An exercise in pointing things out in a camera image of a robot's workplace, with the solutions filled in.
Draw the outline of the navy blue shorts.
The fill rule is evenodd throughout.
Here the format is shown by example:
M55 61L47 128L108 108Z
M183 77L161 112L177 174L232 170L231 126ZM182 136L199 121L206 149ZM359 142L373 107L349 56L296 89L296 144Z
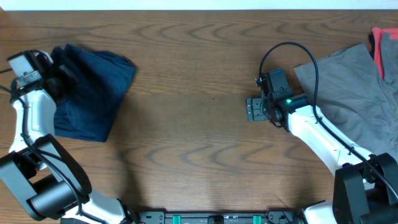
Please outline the navy blue shorts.
M78 79L76 87L57 106L55 134L106 142L136 66L113 52L87 51L71 44L54 48L51 56Z

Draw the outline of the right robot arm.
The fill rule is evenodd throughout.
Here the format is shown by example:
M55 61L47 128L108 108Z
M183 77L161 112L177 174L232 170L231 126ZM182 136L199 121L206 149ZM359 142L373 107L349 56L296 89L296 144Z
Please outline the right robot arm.
M333 200L282 214L284 223L397 223L397 161L357 145L305 96L274 105L266 97L246 100L249 121L269 121L302 140L333 174Z

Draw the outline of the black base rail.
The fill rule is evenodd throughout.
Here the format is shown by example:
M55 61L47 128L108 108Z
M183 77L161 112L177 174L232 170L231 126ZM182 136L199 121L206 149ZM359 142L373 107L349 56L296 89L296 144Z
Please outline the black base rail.
M306 224L298 212L288 209L270 209L264 213L188 213L141 212L135 219L123 218L115 223L140 224Z

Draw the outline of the red black garment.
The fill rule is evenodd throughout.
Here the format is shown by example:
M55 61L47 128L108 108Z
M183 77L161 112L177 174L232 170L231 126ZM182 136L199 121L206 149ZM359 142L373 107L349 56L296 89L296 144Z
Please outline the red black garment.
M378 27L373 27L368 37L372 46L371 56L374 59L379 76L382 79L384 79L384 68L382 65L381 41L384 34L389 34L391 40L397 40L397 28L381 29Z

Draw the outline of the grey shorts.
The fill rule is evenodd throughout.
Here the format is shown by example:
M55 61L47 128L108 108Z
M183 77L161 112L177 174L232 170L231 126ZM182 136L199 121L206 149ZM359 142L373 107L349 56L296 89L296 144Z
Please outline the grey shorts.
M381 39L384 76L365 45L337 51L294 72L309 98L318 88L317 106L345 135L374 154L397 157L397 41Z

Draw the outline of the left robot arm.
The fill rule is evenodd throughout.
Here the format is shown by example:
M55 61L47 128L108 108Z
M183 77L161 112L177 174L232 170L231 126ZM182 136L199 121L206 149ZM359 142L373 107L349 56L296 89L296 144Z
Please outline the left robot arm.
M74 74L41 50L8 58L16 74L10 104L16 111L16 133L1 158L1 180L37 221L60 223L139 223L117 198L95 190L82 166L55 139L57 103L76 84Z

